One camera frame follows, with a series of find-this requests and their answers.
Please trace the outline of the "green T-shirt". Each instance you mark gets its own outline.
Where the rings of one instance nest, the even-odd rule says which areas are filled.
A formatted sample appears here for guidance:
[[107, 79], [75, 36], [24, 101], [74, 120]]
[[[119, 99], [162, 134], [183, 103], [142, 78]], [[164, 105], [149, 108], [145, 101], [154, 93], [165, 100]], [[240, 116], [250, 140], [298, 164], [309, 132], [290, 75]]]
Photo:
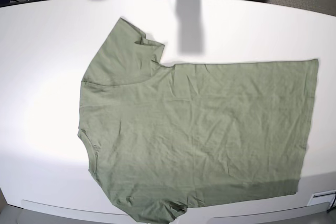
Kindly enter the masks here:
[[89, 172], [137, 222], [294, 195], [319, 62], [160, 64], [164, 45], [119, 19], [80, 88]]

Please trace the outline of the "white label sticker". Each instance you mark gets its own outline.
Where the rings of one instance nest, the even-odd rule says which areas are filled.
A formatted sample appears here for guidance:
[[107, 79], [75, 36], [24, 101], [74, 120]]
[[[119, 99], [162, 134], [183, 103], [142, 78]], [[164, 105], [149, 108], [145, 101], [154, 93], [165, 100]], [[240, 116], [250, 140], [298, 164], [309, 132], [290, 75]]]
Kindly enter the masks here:
[[318, 205], [327, 202], [328, 209], [332, 208], [335, 204], [335, 190], [323, 191], [312, 194], [307, 206]]

